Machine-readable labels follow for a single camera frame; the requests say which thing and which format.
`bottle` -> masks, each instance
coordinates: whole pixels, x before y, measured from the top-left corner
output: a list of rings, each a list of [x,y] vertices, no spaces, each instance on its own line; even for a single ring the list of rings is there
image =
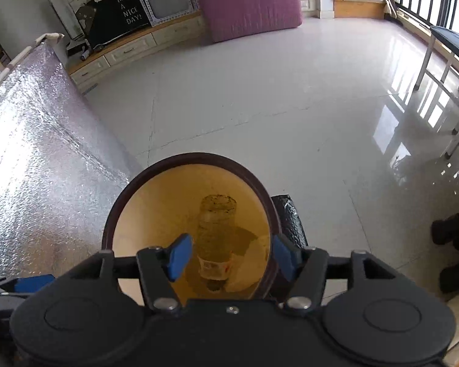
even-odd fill
[[[235,215],[236,201],[229,196],[209,195],[201,202],[195,251],[210,291],[220,291],[230,275]]]

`silver foil sheet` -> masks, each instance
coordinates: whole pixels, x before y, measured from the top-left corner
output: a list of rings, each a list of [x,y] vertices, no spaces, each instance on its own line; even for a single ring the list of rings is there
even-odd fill
[[[0,276],[59,276],[99,250],[136,170],[40,43],[0,85]]]

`purple fabric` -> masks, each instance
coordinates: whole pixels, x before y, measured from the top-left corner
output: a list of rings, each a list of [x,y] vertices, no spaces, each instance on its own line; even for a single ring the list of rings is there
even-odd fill
[[[302,23],[300,0],[199,0],[214,41]]]

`black chair seat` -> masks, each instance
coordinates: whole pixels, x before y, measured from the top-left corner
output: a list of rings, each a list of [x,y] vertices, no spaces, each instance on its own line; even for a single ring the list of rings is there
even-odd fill
[[[441,26],[431,26],[434,37],[459,57],[459,33]]]

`white tile floor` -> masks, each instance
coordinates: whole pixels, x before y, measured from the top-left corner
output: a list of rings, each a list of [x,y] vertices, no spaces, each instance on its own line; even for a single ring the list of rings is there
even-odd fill
[[[425,50],[393,23],[308,19],[173,47],[87,99],[144,167],[194,151],[232,158],[291,195],[311,245],[370,250],[438,294],[439,271],[459,258],[429,239],[433,219],[459,211],[459,149],[441,157],[459,107],[428,78],[412,93]],[[441,59],[429,68],[441,73]]]

